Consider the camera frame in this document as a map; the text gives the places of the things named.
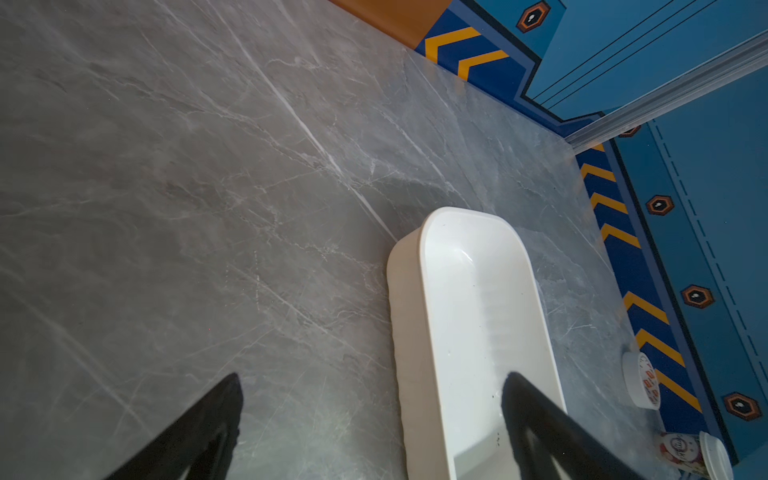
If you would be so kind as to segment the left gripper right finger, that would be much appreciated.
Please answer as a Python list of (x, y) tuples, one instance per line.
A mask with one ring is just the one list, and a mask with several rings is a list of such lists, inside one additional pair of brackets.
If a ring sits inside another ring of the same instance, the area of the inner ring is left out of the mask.
[(523, 479), (639, 479), (519, 372), (508, 374), (501, 409)]

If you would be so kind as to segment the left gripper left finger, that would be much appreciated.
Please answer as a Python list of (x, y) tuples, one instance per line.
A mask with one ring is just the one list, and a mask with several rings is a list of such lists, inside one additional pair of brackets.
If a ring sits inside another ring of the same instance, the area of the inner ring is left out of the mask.
[(240, 378), (231, 373), (186, 410), (110, 479), (224, 479), (238, 442)]

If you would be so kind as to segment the white plastic bin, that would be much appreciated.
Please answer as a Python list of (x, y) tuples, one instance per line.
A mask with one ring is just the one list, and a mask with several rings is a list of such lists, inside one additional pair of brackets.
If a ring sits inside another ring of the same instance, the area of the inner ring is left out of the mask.
[(516, 479), (502, 389), (522, 374), (565, 403), (525, 246), (505, 220), (443, 207), (387, 263), (406, 468), (412, 479)]

